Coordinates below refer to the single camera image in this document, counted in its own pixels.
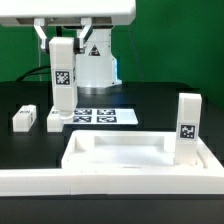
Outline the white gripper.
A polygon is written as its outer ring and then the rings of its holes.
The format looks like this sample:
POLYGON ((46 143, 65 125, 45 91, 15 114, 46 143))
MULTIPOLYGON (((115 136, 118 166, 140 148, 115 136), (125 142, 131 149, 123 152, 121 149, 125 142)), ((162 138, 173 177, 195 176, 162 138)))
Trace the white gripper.
POLYGON ((75 53, 85 52, 94 26, 129 25, 136 16, 136 0, 0 0, 0 24, 32 26, 48 49, 47 24, 82 26, 75 53))

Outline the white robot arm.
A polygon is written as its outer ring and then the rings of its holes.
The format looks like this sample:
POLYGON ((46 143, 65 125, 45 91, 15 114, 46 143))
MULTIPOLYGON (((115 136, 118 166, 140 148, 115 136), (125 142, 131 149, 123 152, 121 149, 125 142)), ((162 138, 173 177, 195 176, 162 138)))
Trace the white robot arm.
POLYGON ((84 93, 119 85, 117 60, 111 53, 111 30, 136 17, 136 0, 0 0, 0 24, 32 26, 49 50, 49 26, 77 31, 77 84, 84 93))

